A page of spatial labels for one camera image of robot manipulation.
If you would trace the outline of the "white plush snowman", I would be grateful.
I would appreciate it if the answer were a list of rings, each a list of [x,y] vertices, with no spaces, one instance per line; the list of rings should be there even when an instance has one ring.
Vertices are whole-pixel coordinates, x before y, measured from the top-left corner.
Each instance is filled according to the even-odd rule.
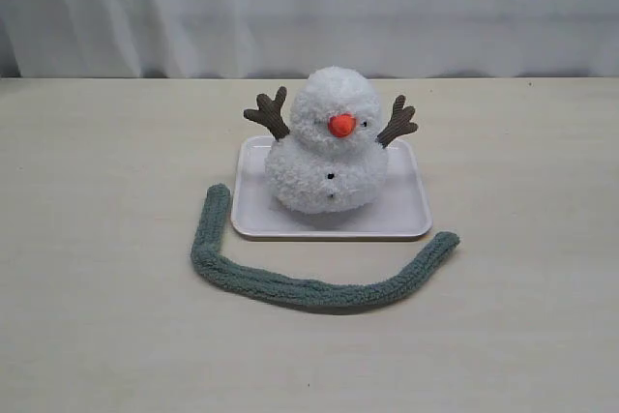
[[[366,206],[381,193],[388,148],[414,133],[414,106],[395,97],[382,119],[377,91],[359,72],[331,66],[313,72],[282,115],[287,90],[260,93],[244,117],[264,127],[274,141],[265,159],[272,195],[287,209],[315,215]]]

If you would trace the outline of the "green knitted scarf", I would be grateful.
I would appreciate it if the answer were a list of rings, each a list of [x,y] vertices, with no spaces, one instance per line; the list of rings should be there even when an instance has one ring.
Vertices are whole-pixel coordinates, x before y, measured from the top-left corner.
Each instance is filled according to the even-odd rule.
[[[296,279],[238,264],[221,253],[230,205],[228,186],[207,189],[190,253],[194,271],[223,291],[304,312],[354,314],[403,301],[430,280],[460,243],[454,232],[440,231],[397,274],[375,283]]]

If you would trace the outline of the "white rectangular plastic tray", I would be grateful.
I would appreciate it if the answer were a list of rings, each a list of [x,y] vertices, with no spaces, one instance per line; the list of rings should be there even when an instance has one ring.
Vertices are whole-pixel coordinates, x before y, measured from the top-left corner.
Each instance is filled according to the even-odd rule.
[[[239,150],[230,219],[251,240],[415,240],[432,227],[426,190],[414,152],[406,141],[389,147],[385,190],[369,205],[321,215],[292,212],[271,196],[264,161],[272,138],[246,139]]]

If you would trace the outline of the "white backdrop curtain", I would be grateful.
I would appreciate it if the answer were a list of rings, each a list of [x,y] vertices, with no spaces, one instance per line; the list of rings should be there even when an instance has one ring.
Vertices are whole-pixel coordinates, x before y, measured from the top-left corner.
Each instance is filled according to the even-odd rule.
[[[9,77],[615,76],[618,0],[1,0]]]

